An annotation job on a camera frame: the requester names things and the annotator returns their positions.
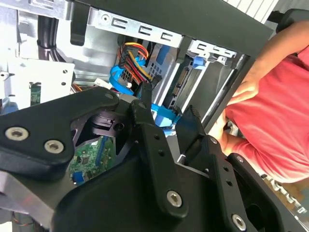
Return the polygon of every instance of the hand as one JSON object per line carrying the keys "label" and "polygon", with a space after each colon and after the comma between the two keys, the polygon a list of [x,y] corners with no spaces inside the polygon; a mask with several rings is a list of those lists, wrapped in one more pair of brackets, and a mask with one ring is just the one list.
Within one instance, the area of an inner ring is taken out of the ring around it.
{"label": "hand", "polygon": [[254,78],[251,75],[247,75],[227,105],[253,98],[259,92],[259,81],[260,78]]}
{"label": "hand", "polygon": [[223,127],[225,125],[226,125],[226,117],[225,117],[225,109],[224,109],[222,114],[219,116],[217,121],[214,123],[213,127],[211,128],[208,134],[220,142],[222,134],[223,134]]}

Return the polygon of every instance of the red shirt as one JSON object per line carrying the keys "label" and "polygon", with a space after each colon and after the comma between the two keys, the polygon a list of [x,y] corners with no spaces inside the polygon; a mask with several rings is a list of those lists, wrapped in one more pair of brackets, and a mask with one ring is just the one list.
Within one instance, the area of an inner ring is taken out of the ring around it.
{"label": "red shirt", "polygon": [[247,139],[233,150],[254,168],[286,183],[309,177],[309,47],[285,58],[226,116]]}

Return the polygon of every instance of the screw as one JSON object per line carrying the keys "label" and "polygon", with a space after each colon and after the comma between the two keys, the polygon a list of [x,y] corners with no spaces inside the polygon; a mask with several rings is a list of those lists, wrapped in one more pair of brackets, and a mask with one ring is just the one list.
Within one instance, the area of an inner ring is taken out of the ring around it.
{"label": "screw", "polygon": [[29,132],[22,127],[10,127],[4,134],[8,139],[15,141],[23,141],[29,137]]}
{"label": "screw", "polygon": [[145,106],[145,104],[144,104],[144,103],[142,103],[142,102],[140,102],[140,103],[139,103],[139,106],[140,106],[141,108],[144,108],[144,109],[146,109],[146,106]]}
{"label": "screw", "polygon": [[232,215],[232,220],[235,226],[240,230],[240,231],[246,231],[247,226],[244,220],[237,214]]}
{"label": "screw", "polygon": [[167,199],[169,203],[171,203],[171,205],[177,208],[179,208],[183,204],[181,196],[173,190],[168,191]]}
{"label": "screw", "polygon": [[238,161],[239,161],[239,162],[243,163],[243,159],[242,159],[242,157],[237,156],[236,158],[238,159]]}
{"label": "screw", "polygon": [[110,17],[107,14],[102,15],[101,19],[103,23],[108,23],[110,21]]}
{"label": "screw", "polygon": [[48,140],[44,144],[44,148],[49,153],[59,154],[64,150],[64,145],[63,145],[62,142],[60,142],[58,140]]}
{"label": "screw", "polygon": [[213,138],[213,137],[211,137],[211,141],[212,141],[214,144],[217,144],[217,143],[218,143],[218,141],[217,141],[215,138]]}
{"label": "screw", "polygon": [[106,96],[107,98],[109,98],[109,99],[113,99],[113,98],[114,98],[113,95],[110,94],[110,93],[106,93],[105,96]]}

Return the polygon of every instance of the motherboard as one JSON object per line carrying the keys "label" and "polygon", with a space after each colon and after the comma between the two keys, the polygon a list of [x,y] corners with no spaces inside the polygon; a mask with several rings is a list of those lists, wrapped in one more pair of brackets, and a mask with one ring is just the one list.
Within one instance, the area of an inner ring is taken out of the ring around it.
{"label": "motherboard", "polygon": [[96,142],[75,151],[69,165],[70,177],[75,185],[98,176],[113,167],[115,158],[114,138],[101,136]]}

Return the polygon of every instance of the white connector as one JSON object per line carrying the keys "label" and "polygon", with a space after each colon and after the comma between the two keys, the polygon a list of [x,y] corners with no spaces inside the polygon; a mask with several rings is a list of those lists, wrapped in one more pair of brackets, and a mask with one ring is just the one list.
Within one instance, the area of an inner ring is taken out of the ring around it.
{"label": "white connector", "polygon": [[104,87],[104,88],[107,88],[107,89],[111,89],[111,88],[112,88],[111,83],[107,83],[106,81],[103,81],[103,80],[100,79],[100,78],[97,78],[97,79],[95,80],[95,84],[96,84],[97,86],[101,86],[101,87]]}

